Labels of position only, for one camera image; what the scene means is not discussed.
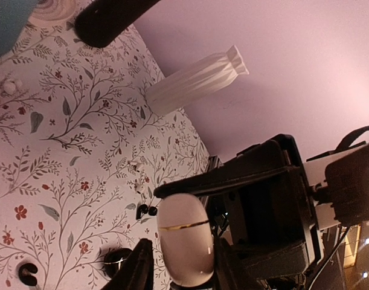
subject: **black earbud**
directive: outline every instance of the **black earbud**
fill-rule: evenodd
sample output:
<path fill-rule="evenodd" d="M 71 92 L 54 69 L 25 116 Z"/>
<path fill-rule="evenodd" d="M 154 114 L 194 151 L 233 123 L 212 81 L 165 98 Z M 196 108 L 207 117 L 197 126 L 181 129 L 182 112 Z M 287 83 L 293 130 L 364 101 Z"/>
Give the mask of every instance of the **black earbud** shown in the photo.
<path fill-rule="evenodd" d="M 156 207 L 150 207 L 148 210 L 150 216 L 156 216 L 158 214 L 158 209 Z"/>
<path fill-rule="evenodd" d="M 143 213 L 148 213 L 148 205 L 146 204 L 142 204 L 137 208 L 136 219 L 141 219 Z"/>
<path fill-rule="evenodd" d="M 143 214 L 156 216 L 158 214 L 158 209 L 156 207 L 148 207 L 148 205 L 142 204 L 137 208 L 136 219 L 141 219 Z"/>
<path fill-rule="evenodd" d="M 36 265 L 27 263 L 23 264 L 19 267 L 18 276 L 19 280 L 27 286 L 37 286 L 38 281 L 37 278 L 32 276 L 31 274 L 36 274 L 38 272 L 38 268 Z"/>

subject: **pink wall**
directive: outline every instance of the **pink wall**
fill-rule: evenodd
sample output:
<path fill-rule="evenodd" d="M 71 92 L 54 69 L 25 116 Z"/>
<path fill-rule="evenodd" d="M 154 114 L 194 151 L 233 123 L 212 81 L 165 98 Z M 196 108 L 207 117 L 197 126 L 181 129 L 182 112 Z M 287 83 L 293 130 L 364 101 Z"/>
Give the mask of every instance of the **pink wall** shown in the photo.
<path fill-rule="evenodd" d="M 250 75 L 185 108 L 223 160 L 280 132 L 307 158 L 369 124 L 369 0 L 162 0 L 136 27 L 166 75 L 241 51 Z"/>

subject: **gold stripe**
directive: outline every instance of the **gold stripe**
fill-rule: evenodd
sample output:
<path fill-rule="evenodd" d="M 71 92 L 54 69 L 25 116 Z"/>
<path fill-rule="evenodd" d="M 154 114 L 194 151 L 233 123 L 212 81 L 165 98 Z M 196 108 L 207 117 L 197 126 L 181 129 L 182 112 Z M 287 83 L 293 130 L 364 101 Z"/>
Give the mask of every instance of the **gold stripe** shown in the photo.
<path fill-rule="evenodd" d="M 117 262 L 110 262 L 110 263 L 108 263 L 108 262 L 104 262 L 104 264 L 105 265 L 113 265 L 113 264 L 118 264 L 118 263 L 121 263 L 121 262 L 123 262 L 124 260 L 123 259 L 121 259 L 120 261 L 117 261 Z"/>
<path fill-rule="evenodd" d="M 208 220 L 203 221 L 203 222 L 195 222 L 194 224 L 174 225 L 172 227 L 159 227 L 159 231 L 176 231 L 176 230 L 181 230 L 182 228 L 193 228 L 198 225 L 204 225 L 207 223 L 208 223 Z"/>

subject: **blue object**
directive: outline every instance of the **blue object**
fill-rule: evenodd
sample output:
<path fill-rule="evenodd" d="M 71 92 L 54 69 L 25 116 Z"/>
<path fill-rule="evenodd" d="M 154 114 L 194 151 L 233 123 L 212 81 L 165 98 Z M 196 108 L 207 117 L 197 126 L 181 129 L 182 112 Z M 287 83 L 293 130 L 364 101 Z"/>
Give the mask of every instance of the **blue object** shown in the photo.
<path fill-rule="evenodd" d="M 0 0 L 0 56 L 9 52 L 38 0 Z"/>

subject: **desk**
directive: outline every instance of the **desk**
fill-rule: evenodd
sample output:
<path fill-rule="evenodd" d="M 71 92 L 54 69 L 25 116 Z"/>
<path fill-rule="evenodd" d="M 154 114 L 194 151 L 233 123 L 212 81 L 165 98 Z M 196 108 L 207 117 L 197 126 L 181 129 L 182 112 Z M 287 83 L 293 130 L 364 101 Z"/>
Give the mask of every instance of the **desk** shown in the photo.
<path fill-rule="evenodd" d="M 156 219 L 136 221 L 135 209 L 158 203 L 155 187 L 203 172 L 208 153 L 183 110 L 159 117 L 146 105 L 162 78 L 133 26 L 96 49 L 71 23 L 29 24 L 0 58 L 0 92 L 5 79 L 23 83 L 0 102 L 0 289 L 27 289 L 24 262 L 41 289 L 100 289 L 105 253 L 141 237 L 153 241 L 155 289 L 168 289 Z"/>

